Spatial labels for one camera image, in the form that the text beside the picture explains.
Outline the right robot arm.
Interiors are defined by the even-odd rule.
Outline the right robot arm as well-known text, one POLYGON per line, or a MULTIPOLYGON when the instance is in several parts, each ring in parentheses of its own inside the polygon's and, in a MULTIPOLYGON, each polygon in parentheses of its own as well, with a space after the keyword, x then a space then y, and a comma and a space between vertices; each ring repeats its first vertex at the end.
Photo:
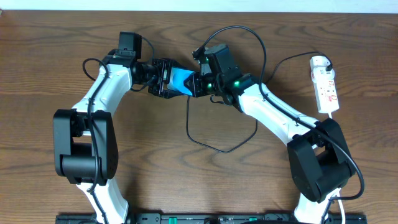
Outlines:
POLYGON ((340 125, 332 118, 318 121, 300 113, 256 77, 243 74, 226 44, 201 46, 192 55, 201 69, 184 81, 189 95, 220 96, 223 104, 253 117, 275 134, 287 146, 292 179, 300 191, 295 219, 325 223, 331 204, 345 200, 340 190, 360 173, 340 125))

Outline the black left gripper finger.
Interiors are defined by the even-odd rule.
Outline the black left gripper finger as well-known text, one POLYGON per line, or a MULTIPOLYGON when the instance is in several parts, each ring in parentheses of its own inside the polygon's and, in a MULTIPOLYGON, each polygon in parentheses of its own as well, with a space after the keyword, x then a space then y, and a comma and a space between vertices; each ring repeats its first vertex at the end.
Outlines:
POLYGON ((187 67, 185 67, 184 65, 182 65, 181 63, 179 63, 178 61, 176 61, 175 59, 168 59, 168 69, 171 70, 172 68, 181 68, 181 69, 187 69, 187 67))
POLYGON ((179 91, 164 89, 164 90, 162 90, 161 97, 163 97, 165 99, 170 99, 170 98, 173 98, 176 96, 182 96, 182 95, 183 95, 183 93, 181 93, 179 91))

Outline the blue screen Galaxy smartphone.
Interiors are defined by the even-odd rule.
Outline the blue screen Galaxy smartphone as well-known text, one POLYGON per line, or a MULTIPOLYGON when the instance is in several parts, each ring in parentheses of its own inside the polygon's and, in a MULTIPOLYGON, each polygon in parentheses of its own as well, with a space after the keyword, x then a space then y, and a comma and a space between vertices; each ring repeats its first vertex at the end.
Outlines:
POLYGON ((188 78, 191 78, 193 74, 194 71, 172 67, 170 73, 170 81, 167 85, 167 88, 169 90, 180 92, 184 95, 192 96, 193 93, 185 86, 185 81, 188 78))

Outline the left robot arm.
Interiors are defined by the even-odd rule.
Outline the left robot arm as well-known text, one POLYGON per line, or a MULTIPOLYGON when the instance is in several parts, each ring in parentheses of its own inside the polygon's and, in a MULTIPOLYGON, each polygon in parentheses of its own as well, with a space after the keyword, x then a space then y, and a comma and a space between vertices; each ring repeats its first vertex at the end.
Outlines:
POLYGON ((187 93, 183 83, 193 71, 176 60, 141 60, 144 38, 121 32, 118 47, 96 59, 99 74, 86 95, 69 110, 53 116, 56 173, 66 177, 88 198, 91 215, 57 215, 56 223, 134 223, 128 201, 115 178, 119 151, 113 116, 123 96, 134 85, 171 98, 187 93))

